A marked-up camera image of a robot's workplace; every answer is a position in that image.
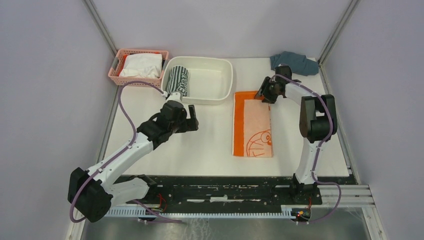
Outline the green white striped towel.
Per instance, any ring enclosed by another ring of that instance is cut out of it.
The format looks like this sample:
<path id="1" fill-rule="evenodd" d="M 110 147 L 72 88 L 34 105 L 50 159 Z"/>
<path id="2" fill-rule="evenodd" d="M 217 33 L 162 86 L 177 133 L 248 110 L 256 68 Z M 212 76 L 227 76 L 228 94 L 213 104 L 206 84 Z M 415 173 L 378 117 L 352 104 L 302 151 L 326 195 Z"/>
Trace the green white striped towel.
<path id="1" fill-rule="evenodd" d="M 173 66 L 169 72 L 166 92 L 179 92 L 183 97 L 188 96 L 189 71 L 181 65 Z"/>

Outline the orange and cream cloth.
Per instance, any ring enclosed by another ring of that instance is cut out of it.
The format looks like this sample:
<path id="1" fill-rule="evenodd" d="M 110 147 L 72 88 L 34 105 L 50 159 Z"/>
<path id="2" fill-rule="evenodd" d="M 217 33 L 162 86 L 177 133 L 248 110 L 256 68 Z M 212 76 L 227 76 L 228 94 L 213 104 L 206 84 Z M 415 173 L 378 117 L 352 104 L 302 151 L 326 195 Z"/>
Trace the orange and cream cloth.
<path id="1" fill-rule="evenodd" d="M 256 99 L 256 91 L 234 94 L 232 154 L 235 157 L 272 158 L 271 107 Z"/>

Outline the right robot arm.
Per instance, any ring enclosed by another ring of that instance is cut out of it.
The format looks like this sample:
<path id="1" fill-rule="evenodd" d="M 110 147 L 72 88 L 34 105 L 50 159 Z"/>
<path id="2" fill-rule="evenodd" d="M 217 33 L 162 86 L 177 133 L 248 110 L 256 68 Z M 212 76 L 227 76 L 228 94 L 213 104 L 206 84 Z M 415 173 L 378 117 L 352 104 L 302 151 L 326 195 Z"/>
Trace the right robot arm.
<path id="1" fill-rule="evenodd" d="M 299 105 L 299 131 L 303 137 L 303 148 L 293 178 L 296 184 L 313 185 L 318 182 L 316 168 L 320 152 L 338 130 L 335 98 L 331 94 L 320 95 L 299 80 L 292 79 L 292 70 L 288 65 L 279 65 L 274 72 L 272 77 L 265 77 L 254 98 L 274 104 L 282 96 Z"/>

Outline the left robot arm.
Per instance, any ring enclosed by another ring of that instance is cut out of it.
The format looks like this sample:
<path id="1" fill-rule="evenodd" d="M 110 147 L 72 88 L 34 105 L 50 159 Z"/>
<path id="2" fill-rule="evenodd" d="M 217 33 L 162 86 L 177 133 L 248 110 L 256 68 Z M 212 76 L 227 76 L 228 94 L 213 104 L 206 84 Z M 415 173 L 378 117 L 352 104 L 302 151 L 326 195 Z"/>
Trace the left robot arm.
<path id="1" fill-rule="evenodd" d="M 94 223 L 117 205 L 142 200 L 150 204 L 157 198 L 157 183 L 146 175 L 132 176 L 118 182 L 118 178 L 138 160 L 167 142 L 173 134 L 194 132 L 199 121 L 193 104 L 182 104 L 178 92 L 167 98 L 159 112 L 135 127 L 130 123 L 132 137 L 111 156 L 86 170 L 78 167 L 70 174 L 67 199 L 71 204 L 69 215 L 74 223 L 74 210 L 84 220 Z"/>

